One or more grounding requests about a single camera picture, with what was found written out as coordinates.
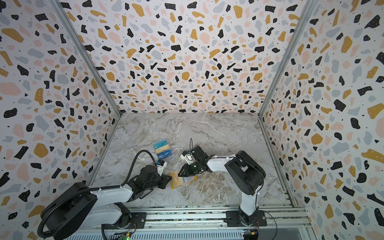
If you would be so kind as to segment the yellow leather card holder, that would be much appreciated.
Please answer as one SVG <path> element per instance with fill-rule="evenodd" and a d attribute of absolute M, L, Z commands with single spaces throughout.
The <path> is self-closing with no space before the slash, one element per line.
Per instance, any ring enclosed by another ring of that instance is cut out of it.
<path fill-rule="evenodd" d="M 169 172 L 169 176 L 172 177 L 172 180 L 170 181 L 171 189 L 181 187 L 181 186 L 186 185 L 187 183 L 195 181 L 197 179 L 197 176 L 179 177 L 178 173 L 179 173 L 179 171 Z"/>

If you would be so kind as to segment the gold card from holder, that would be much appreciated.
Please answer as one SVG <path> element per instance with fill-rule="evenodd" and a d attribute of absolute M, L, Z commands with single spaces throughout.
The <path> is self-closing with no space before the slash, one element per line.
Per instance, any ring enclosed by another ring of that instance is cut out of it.
<path fill-rule="evenodd" d="M 184 184 L 184 179 L 179 177 L 179 176 L 175 176 L 173 177 L 173 186 L 174 188 L 177 188 L 178 186 L 182 186 Z"/>

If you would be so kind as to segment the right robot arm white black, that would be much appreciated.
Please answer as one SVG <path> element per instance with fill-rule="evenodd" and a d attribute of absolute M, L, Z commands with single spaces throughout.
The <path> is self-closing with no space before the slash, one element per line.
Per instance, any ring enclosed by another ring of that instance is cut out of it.
<path fill-rule="evenodd" d="M 178 173 L 186 178 L 208 172 L 227 172 L 242 192 L 239 215 L 243 222 L 249 224 L 256 218 L 259 206 L 257 203 L 259 191 L 264 186 L 266 172 L 245 151 L 239 151 L 229 156 L 209 156 L 200 146 L 193 147 L 182 157 L 189 160 Z"/>

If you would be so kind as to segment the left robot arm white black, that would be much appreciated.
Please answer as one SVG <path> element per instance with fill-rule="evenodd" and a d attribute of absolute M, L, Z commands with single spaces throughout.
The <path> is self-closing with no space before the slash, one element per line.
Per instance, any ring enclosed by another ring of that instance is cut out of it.
<path fill-rule="evenodd" d="M 144 228 L 147 214 L 133 213 L 125 204 L 143 199 L 156 188 L 165 189 L 171 180 L 147 165 L 123 185 L 91 188 L 75 183 L 43 210 L 37 234 L 64 240 L 79 229 L 94 226 L 101 226 L 103 239 L 107 238 L 106 229 L 134 233 Z"/>

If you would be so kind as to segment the blue VIP card in stand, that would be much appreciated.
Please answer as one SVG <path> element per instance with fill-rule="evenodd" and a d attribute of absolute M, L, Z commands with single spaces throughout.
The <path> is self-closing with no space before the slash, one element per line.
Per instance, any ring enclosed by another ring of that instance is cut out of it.
<path fill-rule="evenodd" d="M 170 149 L 157 154 L 159 160 L 163 160 L 171 155 L 172 155 L 172 151 Z"/>

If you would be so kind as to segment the gold card in stand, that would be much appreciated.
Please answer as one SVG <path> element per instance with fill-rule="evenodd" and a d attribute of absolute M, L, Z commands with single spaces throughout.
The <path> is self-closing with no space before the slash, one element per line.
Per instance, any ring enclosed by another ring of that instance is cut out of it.
<path fill-rule="evenodd" d="M 160 154 L 164 151 L 167 151 L 168 149 L 170 149 L 170 146 L 167 144 L 167 145 L 164 145 L 162 147 L 156 148 L 155 152 L 156 152 L 156 154 Z"/>

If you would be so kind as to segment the teal VIP card in stand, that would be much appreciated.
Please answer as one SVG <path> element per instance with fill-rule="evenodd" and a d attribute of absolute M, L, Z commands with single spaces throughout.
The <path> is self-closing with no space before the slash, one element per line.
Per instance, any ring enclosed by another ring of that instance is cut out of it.
<path fill-rule="evenodd" d="M 168 144 L 168 142 L 166 140 L 161 140 L 161 141 L 154 143 L 153 146 L 155 149 L 159 149 L 159 148 L 166 146 L 167 144 Z"/>

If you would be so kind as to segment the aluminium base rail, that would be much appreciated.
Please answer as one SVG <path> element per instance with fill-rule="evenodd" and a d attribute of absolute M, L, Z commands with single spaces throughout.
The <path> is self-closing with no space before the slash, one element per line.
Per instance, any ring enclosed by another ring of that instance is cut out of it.
<path fill-rule="evenodd" d="M 259 214 L 253 224 L 244 224 L 238 216 L 229 216 L 228 212 L 238 214 L 236 206 L 208 206 L 208 207 L 164 207 L 164 208 L 134 208 L 131 215 L 138 217 L 145 214 L 144 218 L 137 220 L 144 226 L 138 229 L 143 231 L 157 230 L 242 230 L 258 227 L 261 229 L 288 229 L 309 228 L 309 220 L 305 209 L 294 208 L 291 205 L 260 205 Z"/>

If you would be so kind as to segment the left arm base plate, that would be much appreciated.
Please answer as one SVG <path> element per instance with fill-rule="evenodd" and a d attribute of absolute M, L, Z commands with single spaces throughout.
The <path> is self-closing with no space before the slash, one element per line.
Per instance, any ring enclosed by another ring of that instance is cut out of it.
<path fill-rule="evenodd" d="M 143 229 L 146 223 L 146 212 L 123 214 L 115 224 L 104 225 L 105 230 L 133 231 Z"/>

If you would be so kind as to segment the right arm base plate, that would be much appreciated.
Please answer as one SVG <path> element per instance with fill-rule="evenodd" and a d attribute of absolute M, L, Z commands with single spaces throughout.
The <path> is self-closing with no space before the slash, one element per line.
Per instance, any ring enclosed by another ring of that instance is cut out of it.
<path fill-rule="evenodd" d="M 267 220 L 265 212 L 256 210 L 251 216 L 243 213 L 240 209 L 227 211 L 224 222 L 228 227 L 266 227 Z"/>

